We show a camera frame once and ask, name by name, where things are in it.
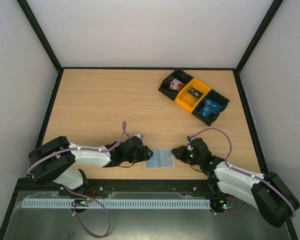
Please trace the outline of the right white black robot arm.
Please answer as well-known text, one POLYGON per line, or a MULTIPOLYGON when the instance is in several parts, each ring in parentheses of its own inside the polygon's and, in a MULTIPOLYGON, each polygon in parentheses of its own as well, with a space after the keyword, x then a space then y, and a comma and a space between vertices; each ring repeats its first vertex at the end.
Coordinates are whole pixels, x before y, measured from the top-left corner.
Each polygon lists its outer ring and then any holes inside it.
POLYGON ((172 149, 173 156, 190 166, 199 166, 207 176, 208 191, 219 196, 232 195, 255 207, 270 225, 281 227, 293 218, 300 203, 283 180, 274 172, 254 173, 212 155, 202 138, 172 149))

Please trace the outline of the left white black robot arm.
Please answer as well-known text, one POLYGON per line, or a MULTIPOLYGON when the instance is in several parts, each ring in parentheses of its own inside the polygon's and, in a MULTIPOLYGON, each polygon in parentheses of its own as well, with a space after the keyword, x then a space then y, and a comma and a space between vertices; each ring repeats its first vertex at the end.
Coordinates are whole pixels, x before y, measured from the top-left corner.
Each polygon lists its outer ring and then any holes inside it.
POLYGON ((84 184, 85 176, 81 169, 73 166, 113 168, 123 162, 133 165, 148 161, 152 156, 153 151, 143 145, 138 135, 99 147, 77 145, 59 136, 28 154, 27 174, 33 176, 37 185, 53 182, 75 190, 84 184))

